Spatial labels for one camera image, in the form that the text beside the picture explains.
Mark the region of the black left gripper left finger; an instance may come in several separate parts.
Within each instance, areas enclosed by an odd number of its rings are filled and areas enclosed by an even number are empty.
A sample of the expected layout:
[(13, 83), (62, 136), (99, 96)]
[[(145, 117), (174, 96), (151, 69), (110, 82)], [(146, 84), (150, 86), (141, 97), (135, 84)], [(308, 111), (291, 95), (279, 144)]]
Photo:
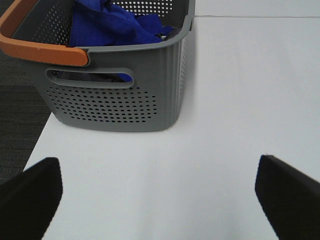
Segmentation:
[(0, 186), (0, 238), (41, 240), (63, 195), (60, 162), (47, 157)]

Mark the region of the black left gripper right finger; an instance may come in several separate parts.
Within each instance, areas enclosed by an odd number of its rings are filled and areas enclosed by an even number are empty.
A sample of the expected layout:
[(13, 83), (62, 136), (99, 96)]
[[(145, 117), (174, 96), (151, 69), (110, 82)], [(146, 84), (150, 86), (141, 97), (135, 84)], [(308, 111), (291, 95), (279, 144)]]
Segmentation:
[(320, 238), (318, 181), (273, 155), (262, 155), (254, 190), (278, 239)]

